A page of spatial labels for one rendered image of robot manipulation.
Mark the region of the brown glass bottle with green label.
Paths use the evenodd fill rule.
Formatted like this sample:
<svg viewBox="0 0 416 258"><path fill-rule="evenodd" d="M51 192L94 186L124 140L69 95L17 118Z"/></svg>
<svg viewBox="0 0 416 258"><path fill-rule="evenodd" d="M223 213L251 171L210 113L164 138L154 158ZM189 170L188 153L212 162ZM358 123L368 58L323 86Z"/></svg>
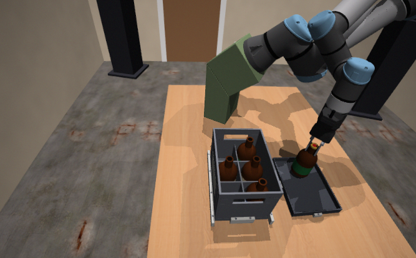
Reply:
<svg viewBox="0 0 416 258"><path fill-rule="evenodd" d="M291 165L291 170L296 176L302 178L308 176L314 165L317 163L317 155L313 156L313 154L318 147L318 144L311 143L307 151L304 151L305 148L299 151Z"/></svg>

